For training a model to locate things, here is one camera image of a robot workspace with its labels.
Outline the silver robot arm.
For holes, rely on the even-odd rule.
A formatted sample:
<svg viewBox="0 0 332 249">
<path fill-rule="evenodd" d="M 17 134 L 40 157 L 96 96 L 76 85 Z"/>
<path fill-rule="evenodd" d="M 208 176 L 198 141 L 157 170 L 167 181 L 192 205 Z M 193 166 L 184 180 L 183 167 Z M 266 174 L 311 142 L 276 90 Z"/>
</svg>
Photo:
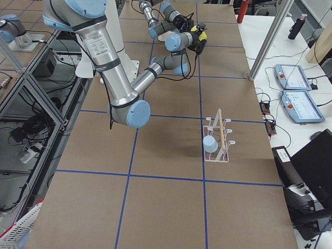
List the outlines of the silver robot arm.
<svg viewBox="0 0 332 249">
<path fill-rule="evenodd" d="M 169 2 L 139 1 L 138 12 L 145 17 L 152 39 L 167 32 L 189 32 L 194 26 L 193 13 L 185 16 Z"/>
<path fill-rule="evenodd" d="M 83 51 L 107 89 L 110 120 L 132 128 L 144 126 L 150 118 L 150 105 L 140 95 L 166 70 L 184 75 L 188 71 L 187 50 L 200 55 L 207 42 L 206 25 L 195 25 L 191 15 L 182 15 L 169 2 L 140 1 L 151 38 L 173 32 L 165 40 L 171 54 L 153 58 L 136 79 L 129 81 L 113 35 L 106 29 L 106 1 L 44 1 L 43 8 L 45 25 L 74 32 L 82 40 Z"/>
</svg>

